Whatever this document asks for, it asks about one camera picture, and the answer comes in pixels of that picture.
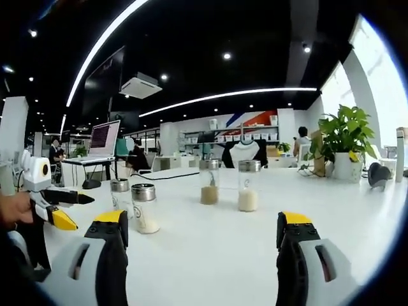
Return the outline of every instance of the laptop screen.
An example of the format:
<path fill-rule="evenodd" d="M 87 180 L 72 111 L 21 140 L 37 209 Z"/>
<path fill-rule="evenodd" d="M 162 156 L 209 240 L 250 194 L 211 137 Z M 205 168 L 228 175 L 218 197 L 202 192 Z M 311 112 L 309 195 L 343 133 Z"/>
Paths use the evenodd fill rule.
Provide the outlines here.
<path fill-rule="evenodd" d="M 88 155 L 113 156 L 120 120 L 112 121 L 92 128 Z"/>

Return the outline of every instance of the potted plant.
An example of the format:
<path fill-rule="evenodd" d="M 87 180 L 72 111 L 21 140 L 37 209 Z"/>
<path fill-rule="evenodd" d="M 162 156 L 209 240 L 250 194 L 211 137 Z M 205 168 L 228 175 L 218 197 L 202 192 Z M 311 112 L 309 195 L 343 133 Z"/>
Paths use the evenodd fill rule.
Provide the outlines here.
<path fill-rule="evenodd" d="M 282 142 L 280 144 L 278 144 L 278 150 L 283 152 L 283 153 L 287 153 L 289 152 L 289 150 L 291 149 L 290 144 L 286 143 L 286 142 Z"/>
<path fill-rule="evenodd" d="M 87 151 L 87 149 L 85 148 L 85 146 L 83 146 L 83 145 L 78 145 L 78 146 L 76 147 L 76 149 L 74 150 L 74 152 L 72 153 L 72 155 L 73 155 L 74 157 L 78 157 L 78 156 L 84 157 L 84 156 L 86 156 L 87 154 L 88 154 L 88 151 Z"/>
<path fill-rule="evenodd" d="M 325 161 L 334 163 L 334 176 L 340 180 L 352 180 L 355 169 L 362 169 L 361 161 L 365 153 L 375 157 L 369 138 L 374 132 L 368 127 L 369 117 L 361 108 L 349 108 L 340 105 L 337 116 L 326 114 L 329 118 L 319 120 L 319 128 L 323 135 L 323 144 L 319 153 Z M 312 141 L 309 159 L 314 159 L 318 150 Z"/>

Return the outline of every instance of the ceiling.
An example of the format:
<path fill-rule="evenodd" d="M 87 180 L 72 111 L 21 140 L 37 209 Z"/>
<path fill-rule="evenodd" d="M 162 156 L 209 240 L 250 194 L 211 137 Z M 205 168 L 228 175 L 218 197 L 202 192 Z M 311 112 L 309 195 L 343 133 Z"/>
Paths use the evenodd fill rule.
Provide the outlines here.
<path fill-rule="evenodd" d="M 66 103 L 92 46 L 132 1 L 53 0 L 46 6 L 44 2 L 9 1 L 11 6 L 3 10 L 0 26 L 7 29 L 1 33 L 7 47 L 0 51 L 0 62 L 15 72 L 1 72 L 0 96 L 27 97 L 28 132 L 59 133 L 64 114 L 66 129 L 73 131 L 82 124 L 101 123 L 107 112 L 103 106 L 91 117 L 82 117 L 85 78 L 68 109 Z M 113 97 L 141 113 L 225 92 L 320 88 L 350 51 L 348 38 L 355 18 L 348 1 L 150 0 L 112 34 L 86 75 L 125 45 L 123 81 L 140 71 L 157 78 L 163 88 L 143 100 Z M 37 30 L 37 37 L 32 38 L 29 29 Z M 308 54 L 304 43 L 311 48 Z M 225 52 L 231 53 L 229 61 L 222 58 Z M 160 80 L 163 73 L 169 77 L 166 82 Z M 215 108 L 218 114 L 269 110 L 288 103 L 307 109 L 317 95 L 275 92 L 213 99 L 143 117 L 140 126 L 209 116 Z"/>

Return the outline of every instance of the hand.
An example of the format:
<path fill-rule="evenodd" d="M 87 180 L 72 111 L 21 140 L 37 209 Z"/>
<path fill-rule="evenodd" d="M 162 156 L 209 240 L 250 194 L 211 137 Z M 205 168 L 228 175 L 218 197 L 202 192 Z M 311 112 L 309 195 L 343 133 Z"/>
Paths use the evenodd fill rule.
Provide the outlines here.
<path fill-rule="evenodd" d="M 14 196 L 0 197 L 0 214 L 6 226 L 18 221 L 33 223 L 30 195 L 28 193 L 17 193 Z"/>

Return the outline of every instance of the glass jar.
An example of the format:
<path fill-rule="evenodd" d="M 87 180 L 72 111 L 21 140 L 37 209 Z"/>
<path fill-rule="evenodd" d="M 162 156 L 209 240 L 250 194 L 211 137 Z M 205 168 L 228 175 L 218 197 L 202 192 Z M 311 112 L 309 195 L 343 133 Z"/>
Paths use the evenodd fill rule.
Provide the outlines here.
<path fill-rule="evenodd" d="M 131 187 L 136 230 L 141 234 L 153 234 L 160 230 L 156 221 L 156 188 L 153 184 L 135 184 Z"/>
<path fill-rule="evenodd" d="M 132 201 L 129 192 L 129 181 L 118 178 L 110 181 L 110 194 L 112 195 L 113 209 L 126 210 L 127 218 L 133 218 Z"/>
<path fill-rule="evenodd" d="M 213 205 L 218 203 L 219 163 L 218 159 L 200 161 L 201 198 L 200 203 Z"/>
<path fill-rule="evenodd" d="M 238 162 L 238 209 L 253 212 L 258 208 L 260 161 Z"/>

